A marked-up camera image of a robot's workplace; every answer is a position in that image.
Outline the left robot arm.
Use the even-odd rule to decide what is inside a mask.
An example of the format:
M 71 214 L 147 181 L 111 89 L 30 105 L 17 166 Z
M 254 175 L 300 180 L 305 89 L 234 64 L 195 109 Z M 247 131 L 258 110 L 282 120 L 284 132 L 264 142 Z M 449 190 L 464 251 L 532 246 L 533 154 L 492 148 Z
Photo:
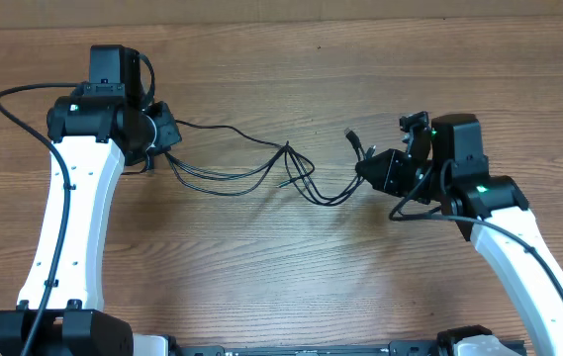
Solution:
M 2 355 L 174 355 L 168 335 L 136 334 L 104 313 L 103 252 L 119 178 L 149 171 L 181 140 L 168 106 L 141 84 L 148 58 L 119 44 L 90 49 L 89 78 L 47 112 L 47 205 L 38 248 L 13 309 L 0 311 Z

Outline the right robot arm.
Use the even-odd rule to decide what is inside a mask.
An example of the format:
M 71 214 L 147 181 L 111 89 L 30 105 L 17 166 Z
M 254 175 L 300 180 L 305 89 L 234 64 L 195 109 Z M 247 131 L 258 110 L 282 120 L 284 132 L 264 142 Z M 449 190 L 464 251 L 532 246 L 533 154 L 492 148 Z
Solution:
M 529 201 L 509 176 L 493 176 L 473 114 L 399 120 L 405 150 L 366 154 L 356 173 L 399 198 L 392 222 L 457 224 L 491 266 L 539 355 L 563 355 L 563 270 L 539 231 Z

